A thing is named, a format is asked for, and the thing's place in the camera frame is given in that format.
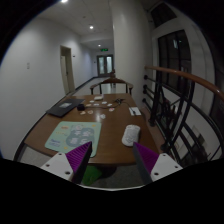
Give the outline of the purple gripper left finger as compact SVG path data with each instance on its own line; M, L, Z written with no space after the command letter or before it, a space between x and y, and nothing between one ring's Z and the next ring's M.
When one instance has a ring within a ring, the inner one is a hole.
M87 142L68 153L57 153L41 168L65 180L80 184L91 153L92 143Z

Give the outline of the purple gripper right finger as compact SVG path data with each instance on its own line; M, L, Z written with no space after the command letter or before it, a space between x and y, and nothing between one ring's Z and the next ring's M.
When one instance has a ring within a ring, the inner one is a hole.
M145 185L182 169L168 154L157 154L139 143L133 144L133 154Z

